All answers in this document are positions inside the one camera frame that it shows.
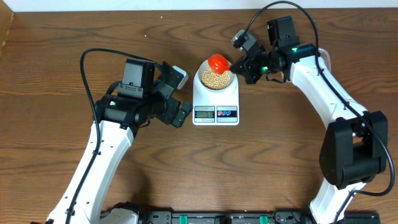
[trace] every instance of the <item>wooden table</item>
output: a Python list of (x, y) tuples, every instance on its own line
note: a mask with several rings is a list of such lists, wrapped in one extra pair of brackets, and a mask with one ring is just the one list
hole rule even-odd
[[(17, 13), (0, 59), (0, 222), (43, 222), (63, 195), (93, 122), (81, 82), (81, 53), (118, 49), (185, 69), (179, 100), (192, 101), (193, 76), (210, 55), (236, 60), (231, 38), (252, 11)], [(398, 9), (311, 9), (333, 75), (369, 111), (389, 119), (398, 164)], [(252, 32), (269, 49), (266, 22), (292, 15), (302, 42), (314, 42), (298, 10), (264, 13)], [(86, 73), (94, 99), (120, 80), (125, 57), (92, 53)], [(255, 212), (303, 208), (323, 179), (318, 155), (325, 128), (292, 84), (240, 82), (241, 123), (180, 129), (160, 121), (141, 129), (116, 172), (104, 208), (133, 201), (174, 210)], [(389, 173), (365, 189), (384, 190)], [(372, 210), (398, 222), (398, 190), (358, 195), (348, 210)]]

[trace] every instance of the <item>red spoon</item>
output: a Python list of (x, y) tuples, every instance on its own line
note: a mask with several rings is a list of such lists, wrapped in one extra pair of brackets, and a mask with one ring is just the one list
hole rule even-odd
[(210, 68), (217, 74), (221, 75), (225, 71), (229, 71), (228, 61), (220, 54), (215, 54), (207, 60)]

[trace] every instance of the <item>white wall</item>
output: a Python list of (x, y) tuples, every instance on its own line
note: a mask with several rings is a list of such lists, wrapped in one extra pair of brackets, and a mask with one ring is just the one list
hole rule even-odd
[[(259, 9), (273, 0), (3, 0), (14, 12)], [(292, 0), (304, 8), (398, 7), (398, 0)], [(276, 8), (289, 7), (279, 4)]]

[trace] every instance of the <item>grain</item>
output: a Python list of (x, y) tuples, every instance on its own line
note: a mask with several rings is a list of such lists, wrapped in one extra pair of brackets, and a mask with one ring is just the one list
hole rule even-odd
[(209, 89), (222, 90), (229, 86), (229, 74), (227, 71), (221, 75), (212, 71), (211, 68), (203, 72), (201, 82)]

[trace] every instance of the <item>kitchen scale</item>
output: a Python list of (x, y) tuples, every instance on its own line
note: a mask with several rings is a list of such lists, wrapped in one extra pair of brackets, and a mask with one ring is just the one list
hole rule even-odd
[(227, 71), (229, 86), (222, 90), (211, 90), (201, 82), (203, 72), (209, 67), (208, 61), (204, 61), (193, 79), (192, 122), (194, 125), (238, 125), (238, 77)]

